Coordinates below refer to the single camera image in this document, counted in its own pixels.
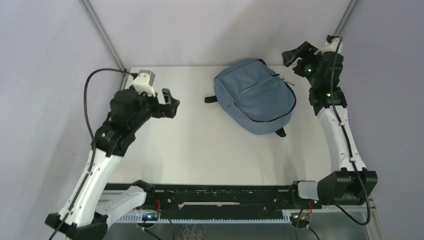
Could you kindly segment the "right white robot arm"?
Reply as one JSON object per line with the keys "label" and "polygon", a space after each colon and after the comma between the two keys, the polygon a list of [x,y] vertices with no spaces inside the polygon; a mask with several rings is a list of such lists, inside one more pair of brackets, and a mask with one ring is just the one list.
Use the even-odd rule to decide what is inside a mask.
{"label": "right white robot arm", "polygon": [[341,51],[342,37],[328,35],[322,48],[305,41],[281,54],[284,66],[296,64],[294,73],[310,84],[309,104],[324,131],[331,164],[331,173],[321,180],[294,182],[289,203],[295,208],[309,200],[327,206],[363,205],[378,182],[377,173],[362,160],[350,129],[347,100],[338,86]]}

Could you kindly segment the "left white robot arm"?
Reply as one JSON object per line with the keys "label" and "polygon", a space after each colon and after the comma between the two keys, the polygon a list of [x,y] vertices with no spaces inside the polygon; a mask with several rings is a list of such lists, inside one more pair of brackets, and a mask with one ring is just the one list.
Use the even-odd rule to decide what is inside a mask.
{"label": "left white robot arm", "polygon": [[136,139],[136,132],[151,118],[174,118],[180,101],[164,88],[160,103],[153,88],[150,70],[130,72],[132,84],[118,90],[97,130],[89,129],[91,149],[75,189],[59,212],[49,214],[45,223],[67,240],[101,240],[108,229],[130,210],[153,207],[157,196],[153,185],[137,180],[123,193],[99,206],[110,175]]}

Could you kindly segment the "blue-grey student backpack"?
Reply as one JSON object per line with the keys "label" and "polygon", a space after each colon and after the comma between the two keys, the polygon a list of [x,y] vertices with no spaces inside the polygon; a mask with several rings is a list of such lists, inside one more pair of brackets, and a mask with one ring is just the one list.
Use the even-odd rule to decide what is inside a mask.
{"label": "blue-grey student backpack", "polygon": [[219,103],[242,128],[255,135],[286,137],[297,104],[293,89],[262,59],[249,58],[232,64],[213,79],[214,95],[206,104]]}

